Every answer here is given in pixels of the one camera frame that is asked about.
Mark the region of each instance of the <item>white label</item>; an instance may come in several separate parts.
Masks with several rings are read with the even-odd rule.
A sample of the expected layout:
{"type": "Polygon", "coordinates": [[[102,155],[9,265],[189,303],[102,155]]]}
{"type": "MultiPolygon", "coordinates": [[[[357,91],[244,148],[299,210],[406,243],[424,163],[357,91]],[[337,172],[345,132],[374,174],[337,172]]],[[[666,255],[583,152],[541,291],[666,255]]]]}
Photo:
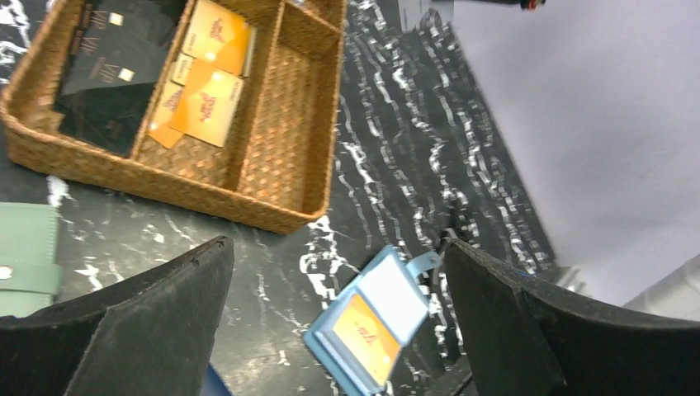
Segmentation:
{"type": "Polygon", "coordinates": [[[127,68],[123,68],[123,69],[119,72],[119,78],[121,78],[121,79],[124,80],[124,81],[131,81],[131,79],[132,79],[133,77],[134,77],[134,72],[132,72],[131,70],[129,70],[129,69],[127,69],[127,68]]]}
{"type": "Polygon", "coordinates": [[[117,14],[115,12],[110,12],[110,23],[112,25],[121,26],[121,24],[123,22],[124,22],[124,17],[121,14],[117,14]]]}

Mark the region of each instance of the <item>marble countertop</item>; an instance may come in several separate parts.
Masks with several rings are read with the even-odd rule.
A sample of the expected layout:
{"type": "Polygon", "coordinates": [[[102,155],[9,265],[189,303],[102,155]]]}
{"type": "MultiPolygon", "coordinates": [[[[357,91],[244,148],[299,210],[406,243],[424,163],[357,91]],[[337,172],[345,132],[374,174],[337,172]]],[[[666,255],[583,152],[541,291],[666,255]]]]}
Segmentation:
{"type": "MultiPolygon", "coordinates": [[[[3,3],[7,79],[49,5],[3,3]]],[[[434,248],[455,205],[466,208],[472,243],[525,271],[550,273],[549,244],[451,28],[402,34],[398,20],[391,1],[348,2],[330,208],[289,236],[29,171],[7,160],[0,134],[0,200],[59,208],[59,300],[229,235],[236,263],[213,364],[236,394],[330,395],[337,387],[301,334],[386,244],[406,258],[434,248]]],[[[423,394],[462,353],[444,284],[425,291],[430,318],[401,355],[387,394],[423,394]]]]}

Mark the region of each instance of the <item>wicker basket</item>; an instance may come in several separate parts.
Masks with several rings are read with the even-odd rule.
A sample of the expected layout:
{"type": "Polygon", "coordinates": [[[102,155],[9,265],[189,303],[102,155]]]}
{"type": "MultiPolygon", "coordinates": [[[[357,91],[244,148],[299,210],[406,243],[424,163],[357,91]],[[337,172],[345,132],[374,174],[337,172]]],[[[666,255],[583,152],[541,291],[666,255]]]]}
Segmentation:
{"type": "Polygon", "coordinates": [[[7,155],[38,172],[291,233],[329,202],[344,0],[215,0],[258,28],[226,147],[146,134],[195,1],[189,0],[128,158],[57,132],[52,104],[85,0],[54,5],[2,93],[7,155]]]}

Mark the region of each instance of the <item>dark blue object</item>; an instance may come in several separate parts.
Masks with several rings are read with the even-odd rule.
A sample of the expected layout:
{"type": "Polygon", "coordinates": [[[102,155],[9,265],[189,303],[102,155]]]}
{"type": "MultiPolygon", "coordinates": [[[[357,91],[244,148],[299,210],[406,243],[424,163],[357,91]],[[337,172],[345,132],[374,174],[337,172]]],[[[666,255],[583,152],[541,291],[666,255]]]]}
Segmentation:
{"type": "Polygon", "coordinates": [[[201,385],[200,396],[233,396],[229,389],[226,388],[224,381],[221,380],[219,374],[214,370],[214,367],[209,364],[206,367],[206,375],[204,383],[201,385]]]}

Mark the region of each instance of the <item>mint green case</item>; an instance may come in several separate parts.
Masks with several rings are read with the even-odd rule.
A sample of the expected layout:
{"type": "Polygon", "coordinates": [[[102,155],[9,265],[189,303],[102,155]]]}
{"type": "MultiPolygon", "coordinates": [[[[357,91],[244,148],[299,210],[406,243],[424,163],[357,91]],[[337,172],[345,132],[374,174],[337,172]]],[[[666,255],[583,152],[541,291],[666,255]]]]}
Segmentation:
{"type": "Polygon", "coordinates": [[[18,318],[53,303],[58,214],[50,205],[0,202],[0,317],[18,318]]]}

